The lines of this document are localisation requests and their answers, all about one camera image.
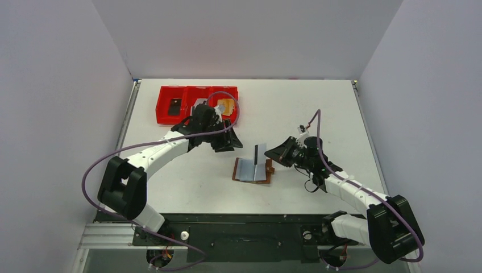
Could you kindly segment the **white card magnetic stripe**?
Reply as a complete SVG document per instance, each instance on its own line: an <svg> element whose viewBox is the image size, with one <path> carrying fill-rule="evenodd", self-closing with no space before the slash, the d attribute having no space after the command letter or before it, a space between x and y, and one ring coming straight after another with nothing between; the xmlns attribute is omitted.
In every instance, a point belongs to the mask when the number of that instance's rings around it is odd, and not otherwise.
<svg viewBox="0 0 482 273"><path fill-rule="evenodd" d="M258 165L258 159L259 159L259 145L255 145L255 151L254 151L254 165Z"/></svg>

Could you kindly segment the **brown leather card holder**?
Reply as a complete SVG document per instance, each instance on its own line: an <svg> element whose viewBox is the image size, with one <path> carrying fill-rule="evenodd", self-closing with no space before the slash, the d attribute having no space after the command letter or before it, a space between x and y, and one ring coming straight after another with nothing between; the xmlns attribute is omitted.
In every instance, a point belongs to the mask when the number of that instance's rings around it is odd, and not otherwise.
<svg viewBox="0 0 482 273"><path fill-rule="evenodd" d="M233 181L251 184L270 184L271 177L275 173L273 160L267 158L264 153L267 150L265 143L259 145L258 165L254 165L252 159L236 158L232 174Z"/></svg>

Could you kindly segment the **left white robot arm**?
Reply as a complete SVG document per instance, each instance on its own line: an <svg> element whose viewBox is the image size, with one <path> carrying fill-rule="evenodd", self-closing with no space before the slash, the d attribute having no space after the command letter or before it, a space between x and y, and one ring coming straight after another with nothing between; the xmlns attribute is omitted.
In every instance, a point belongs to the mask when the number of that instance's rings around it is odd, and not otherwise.
<svg viewBox="0 0 482 273"><path fill-rule="evenodd" d="M97 199L125 219L148 229L147 237L157 245L169 239L165 218L147 203L148 179L173 159L202 143L215 152L242 148L229 119L223 119L221 107L197 105L192 115L174 125L159 144L127 158L109 160Z"/></svg>

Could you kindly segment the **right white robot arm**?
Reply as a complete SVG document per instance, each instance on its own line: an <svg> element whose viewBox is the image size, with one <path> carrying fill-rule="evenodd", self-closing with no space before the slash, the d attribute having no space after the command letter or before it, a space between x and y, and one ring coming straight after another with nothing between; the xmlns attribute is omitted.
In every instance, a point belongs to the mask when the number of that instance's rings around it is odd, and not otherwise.
<svg viewBox="0 0 482 273"><path fill-rule="evenodd" d="M386 264L423 250L425 239L407 199L376 192L348 177L341 167L328 160L321 139L309 136L300 142L291 136L264 154L284 167L306 171L318 189L360 213L357 217L340 211L326 217L320 228L326 242L344 238L361 243Z"/></svg>

